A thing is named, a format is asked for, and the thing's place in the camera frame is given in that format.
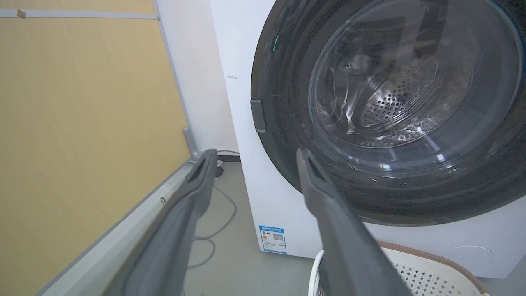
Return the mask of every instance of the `floor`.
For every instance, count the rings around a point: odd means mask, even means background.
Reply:
[[[187,271],[186,296],[232,295],[307,295],[311,259],[261,252],[252,223],[250,205],[239,163],[224,163],[224,173],[215,185],[237,205],[231,224],[212,240],[216,244],[213,257],[202,266]],[[232,204],[217,190],[210,207],[199,220],[196,235],[217,231],[231,216]],[[196,241],[190,265],[209,256],[211,245]],[[526,291],[526,259],[507,279],[481,279],[491,295],[519,296]]]

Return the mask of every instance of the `front-loading washing machine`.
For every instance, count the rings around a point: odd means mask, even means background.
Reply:
[[[526,3],[212,0],[261,250],[313,258],[310,149],[373,236],[505,278],[526,253]]]

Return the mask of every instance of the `laundry basket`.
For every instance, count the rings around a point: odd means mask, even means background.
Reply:
[[[378,242],[415,296],[489,296],[483,284],[457,263],[400,245]],[[330,296],[320,280],[321,250],[312,266],[309,296]]]

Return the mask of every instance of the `washing machine door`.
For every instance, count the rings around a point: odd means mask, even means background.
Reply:
[[[447,223],[526,193],[524,0],[276,1],[252,113],[300,190],[311,150],[368,222]]]

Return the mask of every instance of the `wooden panel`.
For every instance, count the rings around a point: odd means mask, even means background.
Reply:
[[[0,294],[33,295],[189,157],[156,20],[0,19]]]
[[[155,14],[153,0],[1,0],[0,9],[61,9]]]

